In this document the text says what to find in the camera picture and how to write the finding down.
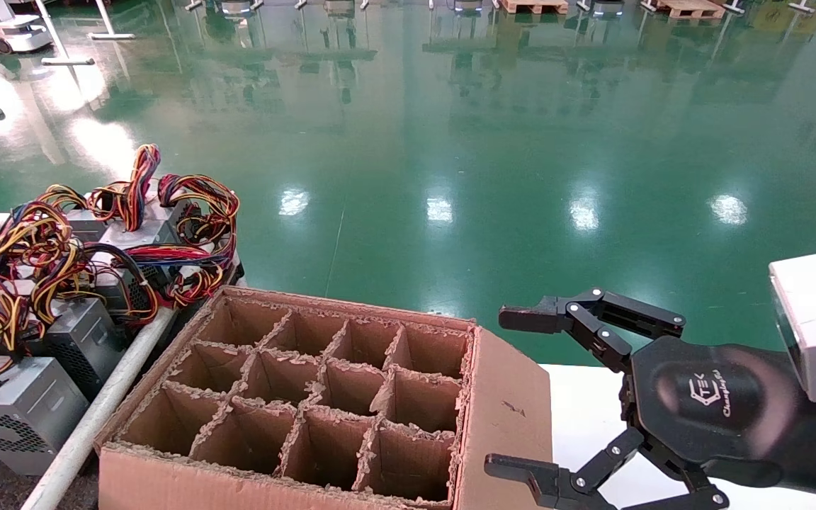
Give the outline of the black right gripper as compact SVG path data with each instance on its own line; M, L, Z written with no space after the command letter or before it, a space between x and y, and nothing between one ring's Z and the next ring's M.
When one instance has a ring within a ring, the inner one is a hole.
M750 346L675 339L684 325L680 314L602 288L569 298L544 296L533 307L502 306L502 329L566 333L604 367L628 373L625 419L636 427L628 427L576 472L489 454L486 474L524 483L535 504L550 509L614 508L600 488L637 454L688 490L637 509L727 509L728 496L707 475L746 487L783 483L781 451L800 407L790 359ZM615 327L654 341L633 353Z

